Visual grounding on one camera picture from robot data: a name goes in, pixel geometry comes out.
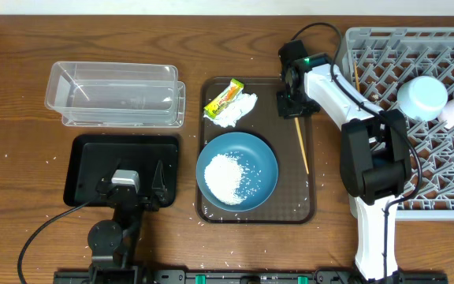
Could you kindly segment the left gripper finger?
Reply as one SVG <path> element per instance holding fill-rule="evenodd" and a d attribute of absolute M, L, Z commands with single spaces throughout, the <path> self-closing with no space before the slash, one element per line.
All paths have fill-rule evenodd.
<path fill-rule="evenodd" d="M 115 172 L 119 169 L 121 160 L 117 159 L 116 162 L 108 169 L 108 171 L 102 176 L 99 183 L 101 185 L 106 185 L 111 183 L 111 179 Z"/>
<path fill-rule="evenodd" d="M 157 163 L 151 189 L 153 193 L 157 196 L 159 201 L 168 200 L 168 189 L 164 178 L 162 160 L 159 160 Z"/>

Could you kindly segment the light blue bowl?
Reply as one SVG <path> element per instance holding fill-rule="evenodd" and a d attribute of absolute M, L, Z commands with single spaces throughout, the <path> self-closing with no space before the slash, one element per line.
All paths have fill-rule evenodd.
<path fill-rule="evenodd" d="M 448 93 L 437 78 L 420 76 L 399 88 L 397 102 L 407 117 L 416 121 L 432 121 L 448 102 Z"/>

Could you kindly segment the wooden chopstick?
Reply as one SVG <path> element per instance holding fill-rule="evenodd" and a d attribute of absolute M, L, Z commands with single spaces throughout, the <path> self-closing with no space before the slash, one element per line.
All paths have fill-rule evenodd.
<path fill-rule="evenodd" d="M 300 144 L 300 150 L 301 150 L 301 155 L 302 155 L 302 158 L 303 158 L 304 168 L 306 170 L 306 173 L 309 175 L 309 166 L 308 166 L 308 162 L 307 162 L 307 154 L 306 154 L 306 150 L 305 150 L 305 147 L 304 147 L 303 135 L 302 135 L 301 128 L 300 128 L 299 118 L 295 117 L 294 118 L 294 122 L 295 122 L 296 133 L 297 133 L 299 144 Z"/>
<path fill-rule="evenodd" d="M 355 86 L 356 86 L 357 92 L 360 93 L 359 68 L 358 68 L 357 61 L 354 61 L 353 63 L 354 63 Z"/>

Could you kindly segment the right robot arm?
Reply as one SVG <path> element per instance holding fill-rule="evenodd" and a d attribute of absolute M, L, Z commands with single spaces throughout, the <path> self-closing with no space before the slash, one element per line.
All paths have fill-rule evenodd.
<path fill-rule="evenodd" d="M 353 199 L 359 233 L 355 266 L 358 283 L 398 283 L 393 201 L 411 173 L 405 118 L 364 98 L 327 54 L 309 55 L 291 40 L 278 51 L 284 90 L 276 94 L 285 119 L 324 110 L 341 132 L 340 177 Z"/>

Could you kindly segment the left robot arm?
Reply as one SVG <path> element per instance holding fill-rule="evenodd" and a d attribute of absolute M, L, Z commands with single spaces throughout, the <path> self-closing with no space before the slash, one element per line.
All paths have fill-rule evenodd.
<path fill-rule="evenodd" d="M 97 198 L 113 208 L 113 218 L 97 222 L 88 233 L 92 251 L 88 284 L 149 283 L 151 274 L 142 264 L 134 264 L 136 245 L 145 211 L 158 211 L 169 203 L 163 163 L 157 162 L 149 192 L 140 190 L 135 170 L 117 164 L 95 186 Z"/>

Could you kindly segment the grey dishwasher rack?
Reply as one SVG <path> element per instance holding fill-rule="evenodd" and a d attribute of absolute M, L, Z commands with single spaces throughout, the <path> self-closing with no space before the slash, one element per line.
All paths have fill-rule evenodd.
<path fill-rule="evenodd" d="M 454 28 L 356 27 L 345 33 L 342 72 L 361 93 L 384 110 L 398 106 L 396 93 L 420 76 L 437 78 L 454 92 Z M 454 127 L 438 120 L 406 122 L 422 164 L 422 188 L 400 204 L 399 221 L 454 221 Z"/>

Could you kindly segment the black plastic tray bin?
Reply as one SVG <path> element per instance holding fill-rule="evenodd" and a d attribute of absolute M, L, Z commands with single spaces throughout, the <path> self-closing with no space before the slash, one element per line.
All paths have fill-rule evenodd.
<path fill-rule="evenodd" d="M 179 141 L 174 136 L 80 135 L 73 141 L 63 200 L 70 207 L 87 201 L 105 207 L 95 186 L 108 169 L 121 160 L 122 170 L 135 170 L 140 190 L 149 192 L 157 162 L 162 160 L 170 206 L 176 199 Z"/>

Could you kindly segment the dark brown serving tray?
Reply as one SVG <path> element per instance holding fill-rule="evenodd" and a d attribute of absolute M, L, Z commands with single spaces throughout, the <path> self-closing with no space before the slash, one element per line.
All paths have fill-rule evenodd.
<path fill-rule="evenodd" d="M 216 224 L 303 224 L 316 212 L 314 169 L 312 166 L 312 124 L 300 121 L 308 168 L 304 168 L 295 122 L 277 113 L 277 92 L 284 88 L 276 77 L 237 77 L 244 91 L 256 94 L 254 109 L 235 127 L 222 128 L 207 118 L 199 123 L 199 150 L 214 138 L 229 132 L 249 133 L 263 140 L 278 164 L 277 183 L 266 201 L 248 211 L 222 209 L 209 201 L 198 189 L 195 209 L 204 222 Z"/>

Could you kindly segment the pile of white rice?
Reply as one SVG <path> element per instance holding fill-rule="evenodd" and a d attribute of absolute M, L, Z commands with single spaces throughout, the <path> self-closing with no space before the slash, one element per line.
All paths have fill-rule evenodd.
<path fill-rule="evenodd" d="M 218 154 L 204 170 L 204 179 L 211 193 L 226 205 L 241 204 L 245 198 L 238 193 L 244 179 L 245 169 L 238 158 Z"/>

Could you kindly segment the crumpled white tissue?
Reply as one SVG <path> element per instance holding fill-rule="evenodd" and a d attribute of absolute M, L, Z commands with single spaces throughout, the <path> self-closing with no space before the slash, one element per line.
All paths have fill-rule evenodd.
<path fill-rule="evenodd" d="M 236 123 L 254 108 L 257 99 L 256 94 L 241 93 L 215 118 L 210 118 L 206 112 L 203 116 L 222 128 L 235 127 Z"/>

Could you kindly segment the yellow green snack wrapper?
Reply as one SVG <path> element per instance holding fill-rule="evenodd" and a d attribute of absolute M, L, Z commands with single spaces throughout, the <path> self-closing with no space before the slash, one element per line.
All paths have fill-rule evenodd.
<path fill-rule="evenodd" d="M 229 85 L 203 108 L 204 114 L 215 119 L 243 90 L 243 83 L 231 79 Z"/>

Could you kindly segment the dark blue plate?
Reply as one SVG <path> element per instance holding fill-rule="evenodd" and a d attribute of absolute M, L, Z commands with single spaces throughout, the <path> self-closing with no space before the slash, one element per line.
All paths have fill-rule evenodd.
<path fill-rule="evenodd" d="M 241 204 L 223 204 L 207 187 L 204 170 L 218 154 L 237 157 L 245 169 L 238 189 L 245 198 Z M 206 144 L 199 154 L 195 175 L 199 191 L 206 200 L 222 210 L 242 212 L 253 210 L 269 199 L 277 185 L 279 168 L 276 156 L 266 142 L 249 133 L 232 132 L 217 136 Z"/>

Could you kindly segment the clear plastic bin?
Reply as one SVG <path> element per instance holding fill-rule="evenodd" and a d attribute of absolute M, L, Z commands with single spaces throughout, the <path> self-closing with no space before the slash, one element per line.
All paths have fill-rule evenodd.
<path fill-rule="evenodd" d="M 67 121 L 96 125 L 172 125 L 179 116 L 173 65 L 56 62 L 45 106 Z"/>

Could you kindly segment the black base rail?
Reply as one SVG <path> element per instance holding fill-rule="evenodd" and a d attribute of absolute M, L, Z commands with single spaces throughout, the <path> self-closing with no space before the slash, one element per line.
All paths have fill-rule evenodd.
<path fill-rule="evenodd" d="M 185 272 L 160 271 L 57 271 L 54 284 L 149 283 L 149 284 L 348 284 L 361 283 L 348 271 L 299 273 Z"/>

